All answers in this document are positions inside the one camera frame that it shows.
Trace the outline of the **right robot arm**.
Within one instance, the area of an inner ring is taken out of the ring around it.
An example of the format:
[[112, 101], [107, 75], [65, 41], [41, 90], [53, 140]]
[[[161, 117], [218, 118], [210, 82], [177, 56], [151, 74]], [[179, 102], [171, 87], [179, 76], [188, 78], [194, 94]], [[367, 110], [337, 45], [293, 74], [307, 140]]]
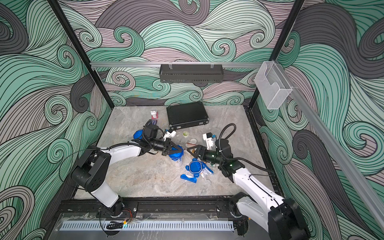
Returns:
[[235, 200], [235, 211], [266, 230], [272, 240], [308, 240], [310, 231], [299, 205], [284, 199], [262, 184], [238, 160], [223, 155], [222, 150], [207, 150], [202, 145], [187, 148], [195, 158], [218, 164], [222, 174], [246, 193]]

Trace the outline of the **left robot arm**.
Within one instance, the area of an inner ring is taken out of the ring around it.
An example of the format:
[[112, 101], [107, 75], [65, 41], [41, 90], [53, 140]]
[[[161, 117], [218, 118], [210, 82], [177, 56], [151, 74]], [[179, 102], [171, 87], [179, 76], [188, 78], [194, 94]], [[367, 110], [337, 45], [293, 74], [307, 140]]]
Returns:
[[184, 152], [182, 147], [176, 145], [169, 138], [147, 141], [134, 139], [106, 149], [91, 146], [76, 160], [70, 177], [103, 204], [111, 217], [118, 218], [123, 214], [125, 206], [122, 198], [105, 181], [109, 166], [129, 158], [142, 156], [149, 153], [150, 150], [159, 151], [163, 156]]

